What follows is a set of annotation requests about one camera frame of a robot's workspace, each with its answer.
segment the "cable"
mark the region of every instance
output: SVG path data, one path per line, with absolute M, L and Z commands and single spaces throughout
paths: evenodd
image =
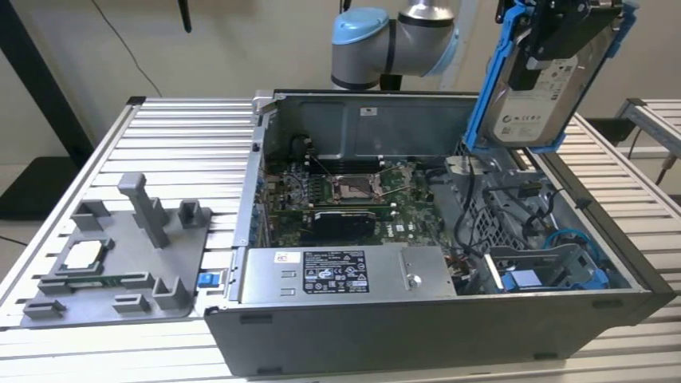
M 530 215 L 535 215 L 535 212 L 532 211 L 531 207 L 523 203 L 523 201 L 514 195 L 514 193 L 508 189 L 503 189 L 502 192 L 510 197 L 510 199 L 514 201 L 516 205 L 528 213 Z
M 119 31 L 116 30 L 116 28 L 114 27 L 114 24 L 108 20 L 107 15 L 103 12 L 103 9 L 99 7 L 99 4 L 98 4 L 98 2 L 95 0 L 91 0 L 91 2 L 92 2 L 92 5 L 95 6 L 95 8 L 98 8 L 98 12 L 103 16 L 104 22 L 108 24 L 108 27 L 111 28 L 111 30 L 114 31 L 114 33 L 119 37 L 119 40 L 120 40 L 122 44 L 126 47 L 126 50 L 128 50 L 130 57 L 132 58 L 132 62 L 135 63 L 135 66 L 138 67 L 138 70 L 140 71 L 140 73 L 146 77 L 146 79 L 148 80 L 151 86 L 154 86 L 154 89 L 156 90 L 156 93 L 159 93 L 159 97 L 163 97 L 163 94 L 162 94 L 162 91 L 159 90 L 159 87 L 156 86 L 156 84 L 151 80 L 150 76 L 147 76 L 147 72 L 142 69 L 140 63 L 138 62 L 138 58 L 135 57 L 135 54 L 132 53 L 132 50 L 128 47 L 128 43 L 126 43 L 124 38 L 120 36 Z
M 526 224 L 523 225 L 523 236 L 527 237 L 527 230 L 532 228 L 532 224 L 535 221 L 546 219 L 554 212 L 554 200 L 556 199 L 556 196 L 560 192 L 563 192 L 566 188 L 558 189 L 552 196 L 550 197 L 550 207 L 544 213 L 540 213 L 540 209 L 538 209 L 536 213 L 531 215 L 531 218 L 526 221 Z
M 552 246 L 554 239 L 559 235 L 563 235 L 563 234 L 572 234 L 572 235 L 576 235 L 578 237 L 580 237 L 582 239 L 584 239 L 584 241 L 587 242 L 587 245 L 592 248 L 592 251 L 595 252 L 595 257 L 596 257 L 595 261 L 596 261 L 596 263 L 599 263 L 600 262 L 600 250 L 596 247 L 595 243 L 592 242 L 591 238 L 580 230 L 576 230 L 576 229 L 562 229 L 559 231 L 555 231 L 547 237 L 547 240 L 544 241 L 544 248 L 548 249 Z
M 643 133 L 643 129 L 639 128 L 639 132 L 636 132 L 635 140 L 631 142 L 629 154 L 627 155 L 627 159 L 631 160 L 631 154 L 635 152 L 636 142 L 639 141 L 639 136 Z
M 16 243 L 18 245 L 22 245 L 22 246 L 28 246 L 28 244 L 26 242 L 22 242 L 22 241 L 18 241 L 16 239 L 12 239 L 10 237 L 6 237 L 4 235 L 0 235 L 0 239 L 11 242 L 11 243 Z
M 476 255 L 479 258 L 483 258 L 483 254 L 479 251 L 468 247 L 468 245 L 462 241 L 459 235 L 462 234 L 462 224 L 464 218 L 471 210 L 471 203 L 474 202 L 474 192 L 476 189 L 476 172 L 474 170 L 474 159 L 471 156 L 468 157 L 468 191 L 467 191 L 467 199 L 464 200 L 463 211 L 458 218 L 458 223 L 455 223 L 455 242 L 462 247 L 466 253 Z
M 657 175 L 656 185 L 660 186 L 664 180 L 664 176 L 668 174 L 668 169 L 663 169 Z

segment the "black stand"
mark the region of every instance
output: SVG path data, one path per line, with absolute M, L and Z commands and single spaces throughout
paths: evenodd
M 0 218 L 43 220 L 80 169 L 68 157 L 39 157 L 0 196 Z
M 70 155 L 34 160 L 0 197 L 0 219 L 44 219 L 92 154 L 92 144 L 10 0 L 0 0 L 0 49 Z

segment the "black cable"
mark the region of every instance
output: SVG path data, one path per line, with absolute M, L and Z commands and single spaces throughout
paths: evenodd
M 508 189 L 503 189 L 502 192 L 507 195 L 507 197 L 514 201 L 516 205 L 528 213 L 530 215 L 535 215 L 535 212 L 532 211 L 531 207 L 523 203 L 519 197 L 514 195 L 514 193 Z
M 468 157 L 468 191 L 467 191 L 467 198 L 464 200 L 463 205 L 463 211 L 459 215 L 458 222 L 455 223 L 455 242 L 464 250 L 464 253 L 470 253 L 476 255 L 479 258 L 483 258 L 483 254 L 480 254 L 479 251 L 472 249 L 463 241 L 462 238 L 459 238 L 459 235 L 462 234 L 462 224 L 464 221 L 464 218 L 468 214 L 468 211 L 471 210 L 471 203 L 474 202 L 474 192 L 476 189 L 476 172 L 474 170 L 474 159 L 470 156 Z
M 639 132 L 636 132 L 635 140 L 631 142 L 629 154 L 627 155 L 627 159 L 631 160 L 631 154 L 635 152 L 636 142 L 639 141 L 639 136 L 643 133 L 643 129 L 639 128 Z
M 534 215 L 531 215 L 531 218 L 528 218 L 528 220 L 526 221 L 526 224 L 523 225 L 523 236 L 527 237 L 527 230 L 532 228 L 532 224 L 534 222 L 539 219 L 539 220 L 543 220 L 546 219 L 552 213 L 554 213 L 554 201 L 556 199 L 556 196 L 560 192 L 563 192 L 566 190 L 566 188 L 560 188 L 558 189 L 552 196 L 550 197 L 550 207 L 547 209 L 546 212 L 540 212 L 540 209 L 538 209 L 536 213 Z
M 664 176 L 668 174 L 668 169 L 663 169 L 657 175 L 656 185 L 660 186 L 664 180 Z
M 4 235 L 0 235 L 0 239 L 8 241 L 11 243 L 16 243 L 18 245 L 28 246 L 28 244 L 26 242 L 22 242 L 22 241 L 18 241 L 16 239 L 8 238 Z
M 114 24 L 108 20 L 107 15 L 103 12 L 103 9 L 99 7 L 99 4 L 98 4 L 98 2 L 95 0 L 91 0 L 91 2 L 92 2 L 92 5 L 95 6 L 95 8 L 98 8 L 98 12 L 103 16 L 104 22 L 108 24 L 108 27 L 111 28 L 111 30 L 114 31 L 114 33 L 119 37 L 119 40 L 120 40 L 122 44 L 126 47 L 126 50 L 128 50 L 130 57 L 132 58 L 132 62 L 135 63 L 135 66 L 138 67 L 138 70 L 140 71 L 140 73 L 146 77 L 146 79 L 148 80 L 151 86 L 154 86 L 154 89 L 156 90 L 156 93 L 159 93 L 159 97 L 163 97 L 163 94 L 162 94 L 162 91 L 159 90 L 159 87 L 156 86 L 156 84 L 151 80 L 150 76 L 147 76 L 147 72 L 142 69 L 140 63 L 138 62 L 138 58 L 135 57 L 135 54 L 132 53 L 132 50 L 128 47 L 128 43 L 126 43 L 124 38 L 120 36 L 119 31 L 116 30 L 116 28 L 114 27 Z

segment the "metal frame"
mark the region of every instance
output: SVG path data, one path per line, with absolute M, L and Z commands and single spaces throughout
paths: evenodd
M 35 292 L 36 281 L 31 275 L 46 268 L 50 270 L 54 258 L 46 255 L 63 246 L 60 233 L 72 230 L 71 220 L 62 219 L 68 216 L 71 203 L 83 195 L 100 195 L 110 207 L 126 208 L 124 201 L 112 199 L 110 192 L 118 182 L 116 171 L 124 167 L 156 167 L 150 193 L 160 196 L 164 204 L 172 204 L 183 193 L 204 196 L 202 204 L 211 206 L 216 215 L 203 270 L 220 270 L 230 265 L 239 207 L 234 190 L 243 183 L 242 170 L 231 171 L 230 166 L 235 159 L 244 158 L 235 151 L 251 149 L 251 138 L 244 143 L 244 136 L 252 125 L 242 124 L 244 120 L 251 123 L 250 113 L 248 100 L 150 99 L 144 105 L 126 108 L 0 284 L 0 328 L 7 329 L 0 330 L 0 377 L 12 382 L 46 378 L 91 381 L 92 372 L 98 371 L 98 375 L 111 381 L 240 381 L 230 373 L 200 319 L 28 331 L 16 327 L 16 317 L 22 314 L 22 304 L 16 304 L 16 300 L 30 298 L 24 295 Z M 657 272 L 681 292 L 679 207 L 579 116 L 568 126 L 568 138 L 559 154 Z M 158 171 L 162 161 L 164 172 Z M 212 306 L 214 297 L 222 298 L 222 292 L 218 295 L 211 292 L 211 289 L 200 289 L 198 307 Z M 675 381 L 681 376 L 679 345 L 681 298 L 639 326 L 606 331 L 567 361 L 327 376 L 304 381 Z
M 616 118 L 629 119 L 676 156 L 681 156 L 681 100 L 631 98 Z

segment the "motherboard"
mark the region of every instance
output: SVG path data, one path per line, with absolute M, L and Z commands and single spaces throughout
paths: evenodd
M 272 163 L 267 194 L 274 247 L 408 243 L 450 251 L 416 161 Z

